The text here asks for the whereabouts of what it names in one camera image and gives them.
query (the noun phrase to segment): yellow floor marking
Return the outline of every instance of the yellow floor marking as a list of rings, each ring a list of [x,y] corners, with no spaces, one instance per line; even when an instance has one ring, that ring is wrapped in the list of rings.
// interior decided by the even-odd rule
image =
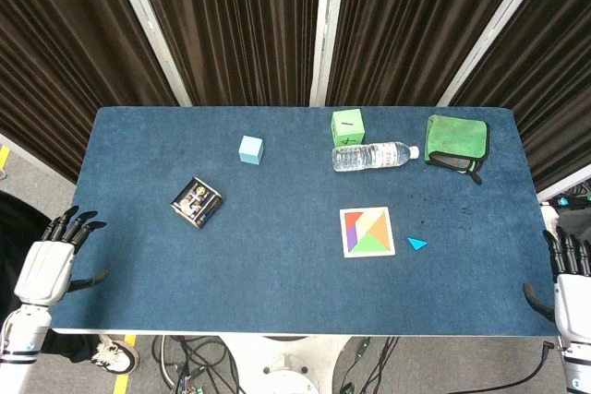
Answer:
[[[136,337],[137,336],[135,334],[127,334],[125,341],[126,341],[126,343],[129,343],[131,346],[135,346]],[[117,376],[117,380],[115,381],[115,389],[113,390],[113,394],[126,394],[128,380],[129,380],[128,374],[123,374],[121,376]]]
[[[6,159],[8,157],[8,153],[10,152],[10,148],[6,145],[2,145],[0,148],[0,170],[4,169],[4,165],[6,164]]]

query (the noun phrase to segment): black box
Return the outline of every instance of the black box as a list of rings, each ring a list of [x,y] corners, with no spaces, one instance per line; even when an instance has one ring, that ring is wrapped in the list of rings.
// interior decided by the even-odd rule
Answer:
[[[193,177],[170,206],[190,223],[201,228],[222,202],[220,193],[198,177]]]

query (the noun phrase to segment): bottle cap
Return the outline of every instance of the bottle cap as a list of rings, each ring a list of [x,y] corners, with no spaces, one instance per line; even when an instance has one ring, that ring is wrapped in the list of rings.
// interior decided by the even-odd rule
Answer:
[[[410,158],[411,159],[418,159],[418,147],[409,147],[410,149]]]

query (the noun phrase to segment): blue triangle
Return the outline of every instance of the blue triangle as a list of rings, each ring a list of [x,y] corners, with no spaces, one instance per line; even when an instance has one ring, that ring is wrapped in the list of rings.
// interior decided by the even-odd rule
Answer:
[[[408,242],[410,242],[410,245],[413,246],[415,251],[418,251],[427,244],[427,242],[425,242],[424,240],[413,239],[412,237],[406,237],[406,239],[408,240]]]

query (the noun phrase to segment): green triangle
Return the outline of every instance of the green triangle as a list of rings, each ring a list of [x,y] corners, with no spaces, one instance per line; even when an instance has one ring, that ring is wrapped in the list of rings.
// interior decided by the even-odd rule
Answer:
[[[384,251],[386,251],[386,246],[378,242],[373,235],[366,234],[351,250],[351,253],[383,253]]]

